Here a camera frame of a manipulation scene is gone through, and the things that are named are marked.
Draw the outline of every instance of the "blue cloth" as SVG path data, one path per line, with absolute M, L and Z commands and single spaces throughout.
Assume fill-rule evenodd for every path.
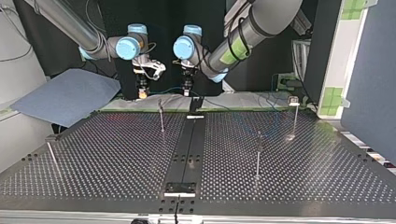
M 69 69 L 11 105 L 22 114 L 70 127 L 105 106 L 120 90 L 109 77 Z

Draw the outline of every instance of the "cable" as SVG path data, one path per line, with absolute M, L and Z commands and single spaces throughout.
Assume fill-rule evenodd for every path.
M 6 18 L 7 22 L 8 22 L 10 25 L 13 26 L 13 28 L 17 31 L 17 33 L 19 34 L 19 36 L 29 45 L 29 49 L 26 50 L 26 52 L 23 53 L 22 55 L 17 56 L 17 57 L 14 57 L 14 58 L 10 58 L 10 59 L 3 59 L 3 60 L 0 60 L 0 63 L 5 63 L 5 62 L 15 61 L 15 60 L 18 60 L 18 59 L 21 59 L 21 58 L 25 57 L 26 55 L 28 55 L 28 54 L 30 53 L 30 51 L 32 50 L 33 47 L 32 47 L 32 45 L 29 43 L 28 39 L 24 36 L 24 34 L 20 31 L 20 29 L 18 28 L 18 26 L 14 23 L 14 21 L 8 16 L 6 10 L 11 11 L 11 12 L 14 13 L 16 16 L 19 17 L 18 12 L 17 12 L 14 8 L 9 7 L 9 6 L 5 6 L 5 5 L 2 5 L 2 4 L 0 4 L 0 8 L 3 9 L 3 12 L 0 13 L 0 14 L 2 14 L 2 15 Z
M 182 90 L 182 88 L 181 87 L 172 87 L 172 88 L 169 88 L 166 91 L 152 91 L 150 94 L 151 95 L 164 94 L 164 93 L 167 93 L 167 92 L 172 91 L 172 90 Z
M 311 96 L 309 95 L 308 91 L 306 90 L 305 84 L 304 84 L 304 82 L 303 82 L 303 78 L 301 77 L 300 72 L 299 72 L 299 70 L 298 70 L 298 67 L 297 67 L 297 60 L 296 60 L 296 57 L 295 57 L 295 54 L 294 54 L 294 48 L 293 48 L 293 46 L 291 46 L 291 58 L 293 59 L 294 63 L 296 64 L 296 73 L 297 73 L 297 76 L 300 78 L 301 84 L 303 84 L 303 89 L 304 89 L 304 91 L 305 91 L 305 93 L 306 93 L 306 96 L 308 96 L 308 98 L 312 101 L 312 105 L 313 105 L 313 106 L 315 107 L 315 109 L 318 111 L 318 107 L 316 106 L 316 103 L 314 102 L 314 100 L 311 98 Z
M 145 74 L 145 76 L 150 79 L 150 80 L 158 80 L 158 78 L 154 78 L 154 77 L 150 77 L 149 74 L 146 72 L 146 70 L 143 68 L 142 64 L 140 62 L 138 62 L 136 59 L 134 59 L 134 61 L 139 64 L 139 67 L 142 69 L 143 73 Z
M 176 209 L 175 209 L 175 224 L 178 224 L 178 220 L 177 220 L 177 209 L 178 209 L 178 203 L 180 201 L 180 196 L 178 196 L 177 198 L 177 204 L 176 204 Z
M 40 6 L 38 5 L 36 0 L 34 0 L 33 5 L 34 5 L 34 9 L 35 9 L 35 14 L 41 15 Z
M 91 23 L 91 25 L 92 25 L 93 27 L 95 27 L 96 29 L 98 29 L 98 30 L 100 30 L 100 31 L 102 31 L 102 32 L 105 32 L 105 31 L 106 31 L 105 29 L 99 27 L 98 25 L 96 25 L 96 24 L 91 20 L 90 14 L 88 13 L 88 5 L 89 5 L 90 1 L 91 1 L 91 0 L 87 0 L 87 2 L 85 3 L 85 15 L 87 16 L 88 21 Z
M 242 62 L 242 61 L 244 61 L 245 59 L 240 59 L 238 56 L 236 56 L 236 54 L 235 54 L 235 52 L 233 52 L 233 44 L 231 43 L 231 41 L 232 41 L 232 38 L 231 38 L 231 31 L 232 31 L 232 29 L 233 29 L 233 23 L 235 22 L 235 20 L 236 20 L 236 18 L 242 13 L 242 11 L 245 9 L 245 7 L 247 6 L 249 4 L 249 2 L 248 1 L 246 1 L 245 3 L 244 3 L 244 5 L 242 5 L 239 9 L 238 9 L 238 11 L 235 13 L 235 15 L 233 16 L 233 19 L 231 20 L 231 24 L 230 24 L 230 26 L 228 27 L 228 35 L 227 35 L 227 43 L 228 43 L 228 49 L 230 50 L 230 52 L 231 52 L 231 54 L 233 55 L 233 57 L 238 61 L 238 62 Z M 242 40 L 242 43 L 244 44 L 244 47 L 246 48 L 246 50 L 247 50 L 247 52 L 248 52 L 248 54 L 250 54 L 250 49 L 248 48 L 248 43 L 247 43 L 247 41 L 246 41 L 246 39 L 245 39 L 245 37 L 244 37 L 244 34 L 243 34 L 243 31 L 242 31 L 242 27 L 241 27 L 241 20 L 239 19 L 239 21 L 238 21 L 238 27 L 237 27 L 237 29 L 238 29 L 238 32 L 239 32 L 239 36 L 240 36 L 240 38 L 241 38 L 241 40 Z
M 15 60 L 21 59 L 21 58 L 25 57 L 26 55 L 28 55 L 31 50 L 32 50 L 32 46 L 29 47 L 29 49 L 26 51 L 26 53 L 24 53 L 18 57 L 15 57 L 15 58 L 0 60 L 0 63 L 5 63 L 5 62 L 10 62 L 10 61 L 15 61 Z
M 245 36 L 244 36 L 244 34 L 243 34 L 243 31 L 242 31 L 242 26 L 241 26 L 241 23 L 242 23 L 242 21 L 243 21 L 245 18 L 239 18 L 239 20 L 238 20 L 238 27 L 237 27 L 238 32 L 239 32 L 239 36 L 240 36 L 240 38 L 241 38 L 241 40 L 242 40 L 242 43 L 243 43 L 244 47 L 245 47 L 246 50 L 247 50 L 247 54 L 246 54 L 247 57 L 246 57 L 245 59 L 240 59 L 238 56 L 236 56 L 235 52 L 233 51 L 232 38 L 231 38 L 231 32 L 232 32 L 232 28 L 233 28 L 233 23 L 235 22 L 236 18 L 237 18 L 238 16 L 240 16 L 240 14 L 242 13 L 242 11 L 246 8 L 246 6 L 247 6 L 248 4 L 249 4 L 249 2 L 246 1 L 245 4 L 242 5 L 242 6 L 238 9 L 238 11 L 237 11 L 237 12 L 235 13 L 235 15 L 233 16 L 233 18 L 232 18 L 232 20 L 231 20 L 231 24 L 230 24 L 229 29 L 228 29 L 228 34 L 227 34 L 228 49 L 229 49 L 229 51 L 231 52 L 231 54 L 233 55 L 233 57 L 237 60 L 237 63 L 236 63 L 233 67 L 229 68 L 228 72 L 233 71 L 233 70 L 235 69 L 235 67 L 238 66 L 238 64 L 239 64 L 240 62 L 242 62 L 242 61 L 244 61 L 245 59 L 247 59 L 248 56 L 250 55 L 250 48 L 248 47 L 248 42 L 247 42 L 246 39 L 245 39 Z M 205 64 L 206 64 L 206 66 L 207 66 L 213 73 L 215 73 L 215 74 L 224 73 L 223 71 L 217 71 L 216 69 L 214 69 L 214 68 L 212 67 L 212 65 L 210 64 L 210 62 L 206 59 L 206 56 L 207 56 L 207 54 L 208 54 L 209 52 L 210 52 L 209 47 L 208 47 L 208 46 L 205 46 L 205 45 L 202 45 L 202 52 L 201 52 L 202 54 L 201 54 L 201 55 L 200 55 L 199 50 L 197 50 L 197 53 L 198 53 L 198 64 L 197 64 L 196 66 L 199 66 L 199 67 L 200 67 L 200 70 L 202 71 L 201 63 L 202 63 L 202 61 L 204 61 Z
M 157 47 L 157 43 L 155 43 L 155 42 L 150 42 L 150 43 L 148 43 L 148 46 L 149 45 L 152 45 L 152 47 L 150 49 L 148 49 L 146 52 L 142 52 L 142 54 L 150 53 L 152 50 L 155 49 L 155 47 Z

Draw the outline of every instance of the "black cable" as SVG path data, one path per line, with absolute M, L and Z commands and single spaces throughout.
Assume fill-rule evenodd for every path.
M 32 50 L 32 45 L 29 47 L 29 49 L 26 51 L 26 53 L 24 53 L 24 54 L 22 54 L 22 55 L 20 55 L 18 57 L 15 57 L 15 58 L 0 60 L 0 63 L 5 63 L 5 62 L 10 62 L 10 61 L 15 61 L 15 60 L 21 59 L 24 56 L 28 55 L 31 50 Z
M 175 224 L 178 224 L 178 220 L 177 220 L 177 209 L 178 209 L 178 203 L 180 201 L 180 196 L 178 196 L 177 198 L 177 204 L 176 204 L 176 209 L 175 209 Z
M 296 57 L 295 57 L 295 54 L 294 54 L 293 47 L 291 47 L 291 58 L 293 59 L 294 63 L 296 64 L 296 73 L 297 73 L 297 76 L 300 78 L 301 84 L 303 84 L 303 89 L 304 89 L 304 91 L 306 93 L 306 96 L 308 97 L 308 99 L 310 99 L 312 101 L 312 105 L 314 106 L 314 108 L 318 112 L 318 107 L 316 106 L 316 103 L 314 102 L 314 100 L 311 98 L 311 96 L 309 95 L 308 91 L 306 90 L 305 84 L 303 82 L 303 78 L 301 77 L 300 72 L 298 70 L 298 64 L 297 64 L 297 60 L 296 60 Z
M 249 4 L 249 2 L 248 1 L 246 1 L 245 2 L 245 4 L 244 5 L 242 5 L 239 9 L 238 9 L 238 11 L 235 13 L 235 15 L 233 16 L 233 18 L 232 18 L 232 20 L 231 20 L 231 24 L 230 24 L 230 26 L 228 27 L 228 35 L 227 35 L 227 43 L 228 43 L 228 49 L 230 50 L 230 52 L 231 52 L 231 54 L 233 55 L 233 57 L 238 61 L 238 62 L 242 62 L 242 61 L 244 61 L 245 59 L 240 59 L 238 56 L 236 56 L 236 54 L 235 54 L 235 52 L 233 52 L 233 44 L 232 44 L 232 38 L 231 38 L 231 31 L 232 31 L 232 29 L 233 29 L 233 23 L 235 22 L 235 20 L 236 20 L 236 18 L 238 18 L 238 16 L 242 13 L 242 11 L 245 9 L 245 7 L 247 6 Z M 247 41 L 246 41 L 246 39 L 245 39 L 245 36 L 244 36 L 244 34 L 243 34 L 243 31 L 242 31 L 242 27 L 241 27 L 241 19 L 242 19 L 242 21 L 244 20 L 244 18 L 240 18 L 239 20 L 238 20 L 238 27 L 237 27 L 237 29 L 238 29 L 238 32 L 239 32 L 239 36 L 240 36 L 240 38 L 241 38 L 241 40 L 242 40 L 242 43 L 244 44 L 244 47 L 246 48 L 246 50 L 247 50 L 247 52 L 248 52 L 248 54 L 250 54 L 250 49 L 248 48 L 248 43 L 247 43 Z
M 242 61 L 244 61 L 244 60 L 246 59 L 246 58 L 245 58 L 245 59 L 240 59 L 238 56 L 236 56 L 235 52 L 233 51 L 231 32 L 232 32 L 232 29 L 233 29 L 233 23 L 235 22 L 236 18 L 242 13 L 243 9 L 245 9 L 245 7 L 246 7 L 248 4 L 249 4 L 249 2 L 246 2 L 244 5 L 242 5 L 242 6 L 238 9 L 238 11 L 237 11 L 237 12 L 235 13 L 235 15 L 233 16 L 233 18 L 232 18 L 232 20 L 231 20 L 231 24 L 230 24 L 230 26 L 229 26 L 229 28 L 228 28 L 228 34 L 227 34 L 228 49 L 230 50 L 230 52 L 231 52 L 231 54 L 233 55 L 233 57 L 237 60 L 237 63 L 236 63 L 233 67 L 231 67 L 231 68 L 228 70 L 228 72 L 233 71 L 233 70 L 235 69 L 235 67 L 238 66 L 238 64 L 239 64 L 240 62 L 242 62 Z M 242 40 L 242 43 L 243 43 L 244 47 L 245 47 L 246 50 L 247 50 L 246 56 L 248 57 L 248 56 L 250 55 L 250 48 L 248 47 L 248 42 L 247 42 L 246 39 L 245 39 L 245 36 L 244 36 L 244 34 L 243 34 L 243 30 L 242 30 L 242 26 L 241 26 L 241 23 L 242 23 L 242 21 L 244 21 L 244 19 L 245 19 L 245 18 L 239 18 L 239 20 L 238 20 L 238 27 L 237 27 L 236 29 L 238 29 L 239 36 L 240 36 L 240 38 L 241 38 L 241 40 Z M 201 55 L 200 55 L 199 50 L 197 50 L 197 53 L 198 53 L 198 64 L 197 64 L 197 66 L 200 66 L 201 63 L 202 63 L 202 61 L 204 61 L 205 64 L 206 64 L 206 66 L 207 66 L 213 73 L 215 73 L 215 74 L 221 74 L 221 73 L 223 73 L 223 71 L 217 71 L 216 69 L 214 69 L 214 68 L 212 67 L 212 65 L 210 64 L 210 62 L 206 59 L 206 56 L 207 56 L 208 52 L 210 52 L 209 47 L 208 47 L 208 46 L 205 46 L 205 45 L 202 45 L 202 52 L 201 52 Z
M 248 42 L 247 42 L 247 40 L 245 39 L 245 36 L 244 36 L 244 32 L 242 31 L 242 26 L 241 26 L 241 24 L 242 24 L 242 22 L 245 20 L 245 18 L 239 18 L 239 20 L 238 20 L 238 32 L 239 32 L 239 37 L 241 38 L 241 40 L 242 40 L 242 43 L 244 44 L 244 47 L 246 48 L 246 50 L 247 50 L 247 53 L 246 53 L 246 56 L 248 57 L 248 56 L 250 56 L 250 48 L 248 47 Z

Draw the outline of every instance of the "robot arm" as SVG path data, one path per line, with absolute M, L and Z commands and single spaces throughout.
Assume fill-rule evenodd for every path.
M 76 14 L 65 0 L 25 0 L 36 13 L 43 15 L 79 45 L 79 51 L 88 60 L 122 58 L 133 60 L 133 65 L 155 70 L 152 80 L 158 80 L 166 67 L 149 58 L 149 37 L 143 24 L 130 24 L 127 36 L 106 39 L 102 33 Z
M 257 0 L 251 5 L 247 18 L 239 21 L 213 53 L 201 45 L 202 30 L 186 25 L 174 44 L 174 53 L 183 69 L 200 69 L 209 79 L 221 82 L 238 61 L 243 61 L 250 50 L 265 38 L 282 32 L 297 14 L 303 0 Z

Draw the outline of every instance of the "vertical pin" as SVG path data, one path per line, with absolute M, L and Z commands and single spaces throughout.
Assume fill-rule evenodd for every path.
M 260 180 L 260 155 L 262 154 L 262 132 L 258 131 L 258 141 L 257 141 L 257 162 L 256 162 L 256 175 L 254 176 L 256 180 Z
M 290 134 L 287 136 L 287 140 L 291 141 L 295 138 L 295 132 L 296 132 L 296 126 L 297 126 L 297 117 L 298 117 L 298 108 L 299 108 L 299 99 L 297 96 L 289 96 L 288 99 L 289 106 L 295 106 L 296 107 L 296 113 L 294 115 L 294 123 L 293 123 L 293 130 Z
M 163 106 L 161 105 L 162 100 L 158 100 L 158 107 L 160 111 L 160 118 L 161 118 L 161 132 L 165 132 L 165 128 L 163 127 Z

